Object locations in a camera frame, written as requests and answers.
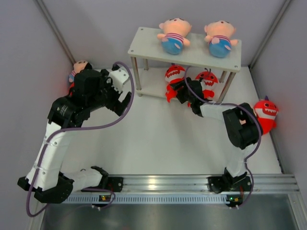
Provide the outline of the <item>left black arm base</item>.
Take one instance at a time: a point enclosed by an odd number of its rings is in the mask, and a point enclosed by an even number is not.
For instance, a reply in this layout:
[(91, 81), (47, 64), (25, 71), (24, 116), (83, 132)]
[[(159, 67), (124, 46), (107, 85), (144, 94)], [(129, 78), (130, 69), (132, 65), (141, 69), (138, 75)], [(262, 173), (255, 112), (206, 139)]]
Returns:
[(115, 193), (119, 193), (123, 189), (123, 177), (108, 177), (103, 181), (103, 189), (110, 190)]

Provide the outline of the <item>pink doll blue pants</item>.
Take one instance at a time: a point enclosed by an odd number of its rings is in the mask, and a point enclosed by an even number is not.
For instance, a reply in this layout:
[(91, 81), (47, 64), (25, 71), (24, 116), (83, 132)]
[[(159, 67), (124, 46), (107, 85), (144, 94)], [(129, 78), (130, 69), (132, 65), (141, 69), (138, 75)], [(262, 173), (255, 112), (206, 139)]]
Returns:
[(161, 33), (157, 38), (161, 41), (162, 48), (171, 55), (179, 55), (185, 46), (190, 46), (186, 38), (191, 31), (191, 24), (181, 18), (173, 18), (159, 24)]

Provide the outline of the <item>red shark plush round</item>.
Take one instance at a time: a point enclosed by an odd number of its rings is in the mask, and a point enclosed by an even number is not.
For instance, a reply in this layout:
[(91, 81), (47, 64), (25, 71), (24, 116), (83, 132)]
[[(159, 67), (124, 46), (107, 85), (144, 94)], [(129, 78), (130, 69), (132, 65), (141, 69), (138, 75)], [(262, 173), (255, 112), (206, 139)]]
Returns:
[(185, 73), (186, 70), (181, 65), (176, 64), (171, 65), (165, 72), (165, 81), (167, 82), (165, 96), (168, 103), (177, 95), (177, 92), (170, 85), (182, 81)]

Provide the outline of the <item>pink doll striped shirt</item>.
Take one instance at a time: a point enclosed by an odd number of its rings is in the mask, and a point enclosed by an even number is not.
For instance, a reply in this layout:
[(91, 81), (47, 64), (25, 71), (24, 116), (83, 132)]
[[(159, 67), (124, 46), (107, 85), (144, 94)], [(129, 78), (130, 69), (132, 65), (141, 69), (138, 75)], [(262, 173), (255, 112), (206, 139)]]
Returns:
[(216, 58), (225, 58), (238, 44), (238, 39), (232, 39), (236, 28), (229, 22), (220, 20), (205, 25), (206, 36), (204, 41), (208, 44), (209, 52)]

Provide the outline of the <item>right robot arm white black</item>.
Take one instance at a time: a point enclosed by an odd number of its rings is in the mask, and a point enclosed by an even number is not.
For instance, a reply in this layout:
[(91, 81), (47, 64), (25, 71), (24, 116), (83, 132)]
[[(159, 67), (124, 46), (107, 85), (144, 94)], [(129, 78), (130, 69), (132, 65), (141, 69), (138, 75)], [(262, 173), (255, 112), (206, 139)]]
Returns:
[(209, 190), (217, 194), (241, 188), (251, 191), (253, 179), (247, 176), (248, 159), (258, 150), (263, 131), (250, 105), (208, 100), (202, 92), (201, 80), (187, 76), (171, 83), (170, 89), (182, 104), (190, 104), (195, 115), (216, 119), (225, 126), (230, 144), (225, 153), (228, 163), (222, 175), (208, 178)]

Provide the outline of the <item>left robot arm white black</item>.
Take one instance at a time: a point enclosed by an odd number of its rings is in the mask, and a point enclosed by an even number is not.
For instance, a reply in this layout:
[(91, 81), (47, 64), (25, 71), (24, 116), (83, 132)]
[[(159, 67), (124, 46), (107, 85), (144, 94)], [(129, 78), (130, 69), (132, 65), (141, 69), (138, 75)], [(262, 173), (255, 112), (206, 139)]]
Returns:
[(82, 129), (91, 112), (102, 107), (119, 117), (127, 112), (132, 93), (128, 92), (122, 101), (119, 98), (130, 79), (131, 72), (119, 66), (112, 71), (84, 69), (77, 73), (68, 95), (53, 102), (40, 153), (31, 171), (19, 178), (17, 184), (45, 204), (60, 204), (75, 191), (107, 188), (109, 174), (101, 167), (92, 166), (75, 173), (60, 170), (75, 131)]

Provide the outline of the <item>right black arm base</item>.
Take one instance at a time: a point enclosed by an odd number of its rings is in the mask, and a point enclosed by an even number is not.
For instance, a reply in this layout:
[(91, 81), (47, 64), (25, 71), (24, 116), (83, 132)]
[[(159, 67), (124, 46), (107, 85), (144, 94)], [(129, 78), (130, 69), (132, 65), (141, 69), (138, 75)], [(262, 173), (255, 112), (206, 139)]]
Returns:
[(210, 192), (216, 194), (222, 192), (240, 192), (251, 190), (252, 182), (250, 177), (226, 177), (223, 176), (211, 176), (208, 178), (208, 188)]

